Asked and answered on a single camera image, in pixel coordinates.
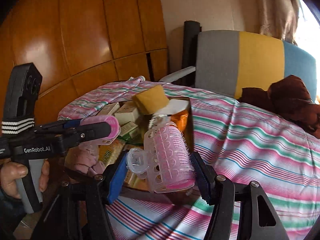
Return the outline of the left hand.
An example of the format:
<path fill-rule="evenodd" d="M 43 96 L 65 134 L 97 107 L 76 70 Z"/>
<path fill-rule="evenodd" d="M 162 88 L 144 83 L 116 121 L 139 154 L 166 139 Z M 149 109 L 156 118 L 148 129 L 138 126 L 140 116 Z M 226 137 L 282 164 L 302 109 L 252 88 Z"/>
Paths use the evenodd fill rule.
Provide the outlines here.
<path fill-rule="evenodd" d="M 19 163 L 12 162 L 10 159 L 1 160 L 1 188 L 10 197 L 21 199 L 18 192 L 16 180 L 24 178 L 28 174 L 28 169 Z M 42 165 L 39 178 L 39 190 L 44 192 L 47 189 L 49 180 L 49 162 L 46 159 Z"/>

